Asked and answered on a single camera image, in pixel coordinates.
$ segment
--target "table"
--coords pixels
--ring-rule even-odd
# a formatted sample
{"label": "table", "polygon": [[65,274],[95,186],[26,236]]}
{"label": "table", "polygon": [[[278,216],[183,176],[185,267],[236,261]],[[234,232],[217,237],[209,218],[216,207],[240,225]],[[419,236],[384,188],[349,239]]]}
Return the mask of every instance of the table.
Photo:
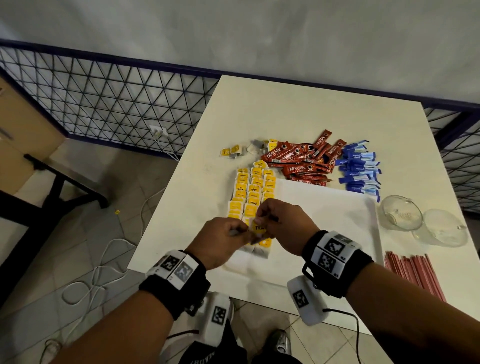
{"label": "table", "polygon": [[[324,129],[333,141],[370,140],[382,162],[382,197],[406,196],[422,211],[445,209],[464,221],[420,103],[222,76],[128,268],[146,272],[165,252],[185,248],[207,220],[226,216],[231,176],[256,158],[220,158],[221,149],[253,139],[314,142]],[[343,189],[340,176],[336,169],[328,188]],[[447,301],[480,320],[480,261],[470,237],[449,249],[420,247],[410,233],[382,227],[380,236],[384,251],[428,250]],[[222,268],[207,278],[211,291],[298,314],[285,287]],[[327,323],[355,329],[344,315],[330,315]],[[364,325],[360,330],[368,332]]]}

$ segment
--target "black pants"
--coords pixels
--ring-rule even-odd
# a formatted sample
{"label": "black pants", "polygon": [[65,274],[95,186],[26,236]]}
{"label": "black pants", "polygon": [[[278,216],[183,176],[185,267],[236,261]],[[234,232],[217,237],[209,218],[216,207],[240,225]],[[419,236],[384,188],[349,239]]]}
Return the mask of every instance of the black pants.
{"label": "black pants", "polygon": [[[247,363],[247,351],[238,346],[229,321],[227,321],[227,325],[225,326],[222,342],[217,348],[195,341],[183,354],[179,362],[179,364],[207,363]],[[279,352],[263,352],[252,360],[252,364],[262,363],[301,364],[301,362],[293,356]]]}

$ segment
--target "power outlet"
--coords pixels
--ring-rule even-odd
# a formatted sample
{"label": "power outlet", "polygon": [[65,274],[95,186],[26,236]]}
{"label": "power outlet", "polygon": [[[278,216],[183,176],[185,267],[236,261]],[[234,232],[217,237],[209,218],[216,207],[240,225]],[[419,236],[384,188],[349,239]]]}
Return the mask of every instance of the power outlet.
{"label": "power outlet", "polygon": [[155,139],[158,139],[162,136],[168,137],[168,132],[166,128],[163,128],[159,125],[149,125],[150,131],[152,132],[152,135],[154,136]]}

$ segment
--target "bundle of red sticks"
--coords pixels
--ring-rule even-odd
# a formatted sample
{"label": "bundle of red sticks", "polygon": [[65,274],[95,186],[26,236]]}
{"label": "bundle of red sticks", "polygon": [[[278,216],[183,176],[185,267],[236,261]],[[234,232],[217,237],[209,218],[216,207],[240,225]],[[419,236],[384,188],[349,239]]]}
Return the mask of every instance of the bundle of red sticks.
{"label": "bundle of red sticks", "polygon": [[403,256],[400,259],[396,254],[387,252],[385,255],[385,267],[411,283],[429,291],[443,302],[447,302],[428,255],[416,255],[411,258]]}
{"label": "bundle of red sticks", "polygon": [[335,161],[347,144],[342,139],[333,146],[328,144],[326,140],[331,134],[325,130],[314,144],[278,142],[262,159],[271,168],[282,168],[288,180],[326,186],[331,181],[326,175],[332,173]]}

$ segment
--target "person's left hand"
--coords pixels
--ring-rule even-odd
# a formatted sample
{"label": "person's left hand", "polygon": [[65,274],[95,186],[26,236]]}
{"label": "person's left hand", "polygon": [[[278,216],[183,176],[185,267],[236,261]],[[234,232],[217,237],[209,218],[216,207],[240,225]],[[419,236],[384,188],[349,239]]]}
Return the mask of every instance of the person's left hand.
{"label": "person's left hand", "polygon": [[[238,235],[232,236],[231,230]],[[227,262],[233,253],[254,239],[247,224],[237,218],[214,218],[207,221],[185,252],[193,254],[206,270]]]}

